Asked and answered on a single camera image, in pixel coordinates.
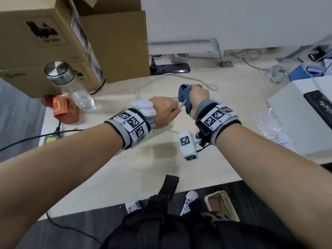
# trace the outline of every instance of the white sneaker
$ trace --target white sneaker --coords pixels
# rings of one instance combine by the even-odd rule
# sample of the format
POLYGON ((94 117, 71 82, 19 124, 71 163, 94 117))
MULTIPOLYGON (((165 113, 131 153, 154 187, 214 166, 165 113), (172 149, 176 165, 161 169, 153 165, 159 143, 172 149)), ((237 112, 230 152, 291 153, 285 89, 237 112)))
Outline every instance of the white sneaker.
POLYGON ((141 210, 142 207, 139 204, 139 201, 136 201, 136 202, 126 203, 126 209, 127 209, 128 214, 129 214, 129 213, 132 213, 135 210, 141 210))
POLYGON ((198 198, 198 193, 196 191, 189 191, 187 193, 185 205, 183 206, 180 216, 190 211, 189 204, 192 203, 196 198, 198 198))

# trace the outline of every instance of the white tracker device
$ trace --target white tracker device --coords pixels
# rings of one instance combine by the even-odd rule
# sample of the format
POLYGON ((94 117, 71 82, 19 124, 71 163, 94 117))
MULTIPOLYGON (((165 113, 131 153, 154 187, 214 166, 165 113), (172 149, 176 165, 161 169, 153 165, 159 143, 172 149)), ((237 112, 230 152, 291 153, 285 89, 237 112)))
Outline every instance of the white tracker device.
POLYGON ((180 151, 185 160, 191 161, 198 158, 196 145, 200 144, 201 138, 197 134, 192 134, 190 131, 179 133, 180 151))

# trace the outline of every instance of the metal bottle cap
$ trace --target metal bottle cap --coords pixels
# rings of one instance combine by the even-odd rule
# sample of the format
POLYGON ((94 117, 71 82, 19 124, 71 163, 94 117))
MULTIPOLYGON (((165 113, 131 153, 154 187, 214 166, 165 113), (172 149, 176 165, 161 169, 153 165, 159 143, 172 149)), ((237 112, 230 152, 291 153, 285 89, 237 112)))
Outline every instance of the metal bottle cap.
POLYGON ((64 85, 69 83, 75 77, 72 67, 66 62, 55 61, 45 66, 45 74, 49 80, 56 85, 64 85))

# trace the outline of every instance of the hand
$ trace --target hand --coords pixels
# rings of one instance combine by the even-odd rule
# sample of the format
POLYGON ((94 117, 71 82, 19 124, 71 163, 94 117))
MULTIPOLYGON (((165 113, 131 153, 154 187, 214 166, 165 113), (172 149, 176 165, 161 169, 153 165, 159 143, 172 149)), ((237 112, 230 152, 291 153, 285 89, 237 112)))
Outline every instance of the hand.
POLYGON ((190 116, 195 120, 195 112, 198 105, 201 103, 202 100, 209 100, 210 93, 207 89, 202 89, 199 86, 193 84, 189 94, 190 103, 193 105, 191 109, 190 116))
POLYGON ((154 117, 155 129, 166 127, 181 112, 179 102, 167 97, 153 97, 150 99, 157 115, 154 117))

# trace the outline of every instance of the red box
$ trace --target red box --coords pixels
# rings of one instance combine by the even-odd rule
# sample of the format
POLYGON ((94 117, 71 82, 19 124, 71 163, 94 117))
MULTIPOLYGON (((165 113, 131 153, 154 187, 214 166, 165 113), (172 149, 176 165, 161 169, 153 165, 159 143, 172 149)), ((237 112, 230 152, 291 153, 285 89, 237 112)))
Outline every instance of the red box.
POLYGON ((64 124, 80 120, 78 107, 64 95, 53 98, 53 115, 64 124))

